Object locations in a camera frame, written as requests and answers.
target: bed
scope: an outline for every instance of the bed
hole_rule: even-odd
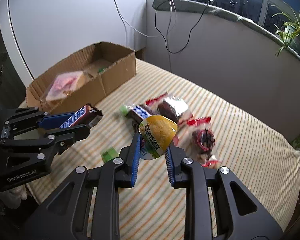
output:
[[[285,230],[300,189],[300,152],[283,135],[215,94],[154,65],[136,61],[137,75],[96,105],[104,117],[89,137],[56,156],[50,175],[28,183],[36,201],[42,203],[77,166],[101,166],[102,151],[114,147],[120,152],[130,145],[131,120],[116,114],[121,104],[142,103],[168,91],[183,98],[195,117],[212,117],[222,165],[236,174]],[[181,129],[178,137],[178,147],[190,154],[186,129]],[[185,189],[171,188],[164,156],[140,160],[136,186],[119,190],[121,239],[183,239],[185,205]],[[211,215],[216,235],[213,204]]]

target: window sill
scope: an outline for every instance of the window sill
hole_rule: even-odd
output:
[[[178,12],[190,12],[190,13],[202,13],[204,8],[207,6],[205,3],[191,1],[191,0],[173,0],[176,6],[176,10]],[[154,0],[152,3],[152,8],[158,11],[170,11],[170,6],[168,0]],[[275,43],[280,46],[283,46],[283,42],[273,35],[271,32],[267,31],[266,29],[262,28],[258,24],[254,23],[252,20],[242,17],[238,14],[233,12],[224,10],[222,8],[210,5],[205,14],[213,14],[220,18],[232,21],[232,22],[241,22],[243,25],[249,27],[250,29],[268,37]],[[300,61],[299,54],[294,51],[292,48],[288,47],[287,51],[292,54],[295,58]]]

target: cardboard box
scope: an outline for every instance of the cardboard box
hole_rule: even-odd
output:
[[[88,73],[91,79],[54,106],[40,101],[58,74],[77,70]],[[37,106],[50,114],[77,111],[87,103],[95,105],[136,73],[133,50],[109,42],[92,44],[61,60],[36,78],[26,89],[27,106]]]

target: spider plant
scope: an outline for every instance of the spider plant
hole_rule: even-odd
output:
[[[290,46],[292,41],[295,43],[295,38],[300,35],[300,12],[297,16],[292,8],[291,11],[293,12],[294,17],[285,12],[279,12],[272,15],[272,17],[276,15],[283,15],[288,19],[288,21],[283,24],[282,29],[275,24],[275,27],[277,28],[275,34],[278,34],[280,40],[283,42],[283,46],[280,47],[276,54],[277,57],[283,49],[287,49],[288,46]]]

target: silver screw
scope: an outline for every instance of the silver screw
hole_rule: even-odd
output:
[[[191,159],[191,158],[184,158],[184,159],[183,159],[183,162],[184,162],[185,164],[191,164],[191,163],[193,163],[193,159]]]
[[[230,170],[228,169],[228,167],[223,166],[220,168],[221,173],[223,174],[228,174],[230,172]]]
[[[45,155],[44,155],[43,153],[39,153],[39,154],[37,155],[37,158],[38,158],[39,160],[43,160],[43,159],[45,158]]]
[[[122,162],[123,162],[123,159],[121,159],[121,158],[114,158],[113,159],[114,164],[121,164]]]
[[[75,168],[75,172],[76,172],[76,173],[83,173],[85,170],[86,170],[86,169],[85,169],[85,167],[83,167],[83,166],[79,166],[79,167],[76,167],[76,168]]]

